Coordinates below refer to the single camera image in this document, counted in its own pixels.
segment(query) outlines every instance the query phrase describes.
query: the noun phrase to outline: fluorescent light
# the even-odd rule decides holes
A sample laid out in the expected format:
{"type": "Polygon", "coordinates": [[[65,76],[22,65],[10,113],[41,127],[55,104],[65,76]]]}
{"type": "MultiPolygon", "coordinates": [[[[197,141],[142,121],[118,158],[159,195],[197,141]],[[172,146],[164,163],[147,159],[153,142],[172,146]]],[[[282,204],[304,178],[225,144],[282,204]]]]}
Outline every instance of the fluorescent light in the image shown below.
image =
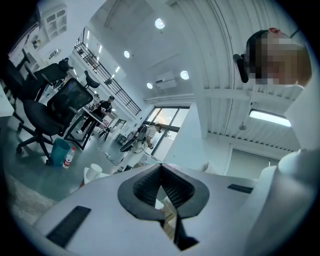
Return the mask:
{"type": "Polygon", "coordinates": [[[291,127],[289,120],[285,119],[284,117],[261,110],[251,109],[249,117],[291,127]]]}
{"type": "Polygon", "coordinates": [[[160,19],[160,18],[157,18],[155,20],[155,23],[154,25],[157,27],[157,29],[163,29],[166,25],[164,24],[164,22],[160,19]]]}
{"type": "Polygon", "coordinates": [[[125,56],[126,58],[129,58],[129,57],[130,57],[130,53],[129,53],[127,50],[125,50],[123,54],[124,54],[124,56],[125,56]]]}
{"type": "Polygon", "coordinates": [[[188,80],[188,79],[189,79],[189,74],[188,74],[188,72],[185,71],[185,70],[181,71],[180,76],[181,76],[181,78],[182,78],[183,80],[188,80]]]}

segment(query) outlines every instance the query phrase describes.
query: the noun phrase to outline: ceiling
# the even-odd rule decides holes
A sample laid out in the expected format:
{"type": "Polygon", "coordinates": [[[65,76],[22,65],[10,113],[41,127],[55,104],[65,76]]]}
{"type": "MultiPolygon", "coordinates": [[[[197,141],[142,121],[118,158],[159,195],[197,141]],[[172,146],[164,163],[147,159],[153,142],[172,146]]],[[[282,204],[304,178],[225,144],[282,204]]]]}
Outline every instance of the ceiling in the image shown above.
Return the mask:
{"type": "MultiPolygon", "coordinates": [[[[100,33],[120,45],[101,42],[114,58],[106,65],[121,66],[119,78],[129,80],[144,99],[194,94],[204,137],[209,132],[286,151],[300,148],[292,128],[249,118],[249,111],[283,116],[301,89],[254,80],[244,84],[232,59],[256,31],[276,27],[291,35],[297,29],[272,0],[108,0],[92,19],[101,25],[100,33]],[[155,27],[157,18],[165,28],[155,27]],[[189,80],[180,78],[182,70],[189,80]],[[147,89],[169,71],[176,87],[147,89]],[[239,129],[242,124],[246,130],[239,129]]],[[[303,40],[299,33],[295,38],[303,40]]]]}

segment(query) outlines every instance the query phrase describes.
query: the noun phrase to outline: cup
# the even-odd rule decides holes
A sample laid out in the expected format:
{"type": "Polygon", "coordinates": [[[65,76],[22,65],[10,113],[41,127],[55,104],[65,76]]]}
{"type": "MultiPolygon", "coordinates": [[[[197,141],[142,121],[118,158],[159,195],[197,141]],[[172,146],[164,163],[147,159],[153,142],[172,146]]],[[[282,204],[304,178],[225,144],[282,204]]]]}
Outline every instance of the cup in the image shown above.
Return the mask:
{"type": "Polygon", "coordinates": [[[86,173],[86,178],[89,181],[93,181],[100,176],[100,173],[102,173],[102,168],[99,165],[92,163],[86,173]]]}

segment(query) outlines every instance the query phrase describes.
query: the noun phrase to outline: trash bin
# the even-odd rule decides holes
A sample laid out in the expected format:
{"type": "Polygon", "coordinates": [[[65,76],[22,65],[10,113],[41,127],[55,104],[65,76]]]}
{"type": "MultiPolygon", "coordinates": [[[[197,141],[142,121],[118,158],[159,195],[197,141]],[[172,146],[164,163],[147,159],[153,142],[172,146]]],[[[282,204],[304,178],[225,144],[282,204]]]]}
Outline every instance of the trash bin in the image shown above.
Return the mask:
{"type": "Polygon", "coordinates": [[[70,146],[65,140],[56,138],[51,151],[52,165],[62,166],[69,150],[70,146]]]}

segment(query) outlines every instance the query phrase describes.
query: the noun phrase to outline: black slot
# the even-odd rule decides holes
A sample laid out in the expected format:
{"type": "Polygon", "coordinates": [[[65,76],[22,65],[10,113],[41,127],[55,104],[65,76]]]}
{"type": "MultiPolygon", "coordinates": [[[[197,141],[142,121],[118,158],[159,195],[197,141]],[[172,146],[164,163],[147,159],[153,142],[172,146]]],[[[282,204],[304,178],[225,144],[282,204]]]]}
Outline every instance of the black slot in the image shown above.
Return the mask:
{"type": "Polygon", "coordinates": [[[236,185],[236,184],[231,184],[228,186],[228,189],[251,194],[252,190],[254,189],[253,187],[248,187],[248,186],[241,186],[241,185],[236,185]]]}
{"type": "Polygon", "coordinates": [[[64,248],[90,211],[89,208],[76,206],[46,237],[51,242],[64,248]]]}

